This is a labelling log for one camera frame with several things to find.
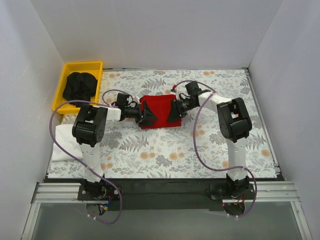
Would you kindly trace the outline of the red t shirt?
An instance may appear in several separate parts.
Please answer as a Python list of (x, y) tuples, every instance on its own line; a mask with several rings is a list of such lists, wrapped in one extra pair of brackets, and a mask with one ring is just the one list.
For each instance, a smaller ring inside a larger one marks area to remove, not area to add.
[(173, 94), (165, 95), (145, 95), (140, 99), (140, 104), (144, 101), (147, 102), (148, 107), (158, 118), (158, 121), (154, 123), (154, 126), (140, 126), (141, 129), (159, 129), (159, 128), (173, 128), (180, 127), (182, 119), (175, 122), (167, 122), (170, 110), (171, 100), (176, 100), (176, 96)]

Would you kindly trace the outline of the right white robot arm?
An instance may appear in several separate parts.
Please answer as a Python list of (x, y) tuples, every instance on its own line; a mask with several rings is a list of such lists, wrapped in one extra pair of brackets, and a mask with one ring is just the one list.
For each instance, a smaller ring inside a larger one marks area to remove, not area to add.
[(198, 118), (203, 108), (209, 109), (218, 116), (219, 129), (225, 138), (228, 150), (228, 167), (214, 169), (215, 172), (226, 171), (226, 184), (218, 193), (237, 199), (249, 188), (249, 176), (246, 170), (246, 145), (252, 121), (242, 98), (225, 98), (216, 94), (215, 90), (202, 90), (198, 81), (186, 80), (185, 88), (188, 96), (171, 101), (169, 123), (182, 119), (187, 111), (199, 107)]

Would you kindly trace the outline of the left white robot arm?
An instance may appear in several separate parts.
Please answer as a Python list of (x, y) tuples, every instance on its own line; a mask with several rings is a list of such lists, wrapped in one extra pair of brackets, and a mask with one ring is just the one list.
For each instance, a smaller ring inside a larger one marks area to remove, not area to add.
[(130, 95), (119, 93), (115, 107), (96, 107), (88, 103), (81, 106), (72, 127), (72, 136), (80, 146), (82, 162), (85, 166), (83, 192), (95, 200), (104, 200), (113, 190), (103, 183), (104, 172), (100, 160), (100, 142), (105, 133), (106, 122), (135, 119), (139, 127), (152, 127), (158, 120), (146, 102), (134, 102), (131, 106)]

